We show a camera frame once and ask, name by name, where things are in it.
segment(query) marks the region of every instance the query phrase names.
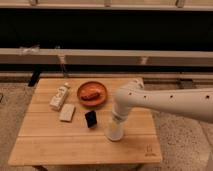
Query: table top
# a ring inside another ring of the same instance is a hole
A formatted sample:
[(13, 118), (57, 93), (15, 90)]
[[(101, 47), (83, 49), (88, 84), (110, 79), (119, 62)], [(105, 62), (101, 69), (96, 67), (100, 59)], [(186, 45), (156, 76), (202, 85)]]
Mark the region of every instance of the table top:
[[(115, 90), (132, 78), (40, 79), (26, 111), (9, 165), (127, 164), (161, 162), (162, 155), (149, 109), (134, 108), (124, 122), (125, 136), (111, 142), (105, 137), (111, 117)], [(86, 108), (78, 103), (77, 89), (87, 81), (99, 81), (108, 90), (100, 107)], [(76, 106), (72, 122), (61, 122), (59, 112), (49, 102), (58, 87), (71, 86), (65, 103)], [(97, 127), (87, 128), (84, 114), (95, 110)]]

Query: sausage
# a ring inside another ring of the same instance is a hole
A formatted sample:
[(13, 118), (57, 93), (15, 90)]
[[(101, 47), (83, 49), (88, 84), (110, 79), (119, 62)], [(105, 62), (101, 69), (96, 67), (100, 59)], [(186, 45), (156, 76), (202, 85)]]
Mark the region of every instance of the sausage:
[(90, 101), (90, 100), (97, 99), (99, 96), (100, 96), (99, 92), (92, 92), (92, 93), (90, 93), (88, 95), (81, 96), (81, 99), (85, 100), (85, 101)]

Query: speckled floor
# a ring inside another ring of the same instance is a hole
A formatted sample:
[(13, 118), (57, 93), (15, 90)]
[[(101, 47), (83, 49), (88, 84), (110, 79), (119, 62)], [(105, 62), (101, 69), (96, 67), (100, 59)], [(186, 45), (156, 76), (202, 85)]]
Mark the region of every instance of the speckled floor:
[[(178, 89), (175, 83), (145, 84), (147, 89)], [(0, 170), (34, 171), (32, 167), (10, 167), (7, 160), (19, 131), (24, 113), (35, 88), (25, 82), (0, 81), (4, 94), (0, 103)], [(153, 111), (161, 144), (163, 162), (145, 165), (48, 166), (50, 171), (203, 171), (211, 147), (213, 124)]]

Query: terracotta bowl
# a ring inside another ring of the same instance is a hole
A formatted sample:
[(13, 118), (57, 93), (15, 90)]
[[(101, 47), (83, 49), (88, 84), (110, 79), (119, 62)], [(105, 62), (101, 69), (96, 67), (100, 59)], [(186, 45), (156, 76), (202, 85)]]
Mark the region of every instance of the terracotta bowl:
[(106, 101), (107, 89), (100, 82), (89, 81), (78, 88), (77, 96), (79, 102), (85, 106), (98, 106)]

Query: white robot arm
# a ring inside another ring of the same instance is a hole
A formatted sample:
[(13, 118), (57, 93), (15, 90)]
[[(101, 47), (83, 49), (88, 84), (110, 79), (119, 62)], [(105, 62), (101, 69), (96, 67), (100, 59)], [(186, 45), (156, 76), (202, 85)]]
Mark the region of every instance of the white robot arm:
[(112, 121), (107, 137), (120, 140), (120, 125), (133, 107), (145, 107), (213, 123), (213, 89), (144, 90), (143, 82), (134, 80), (120, 87), (115, 93)]

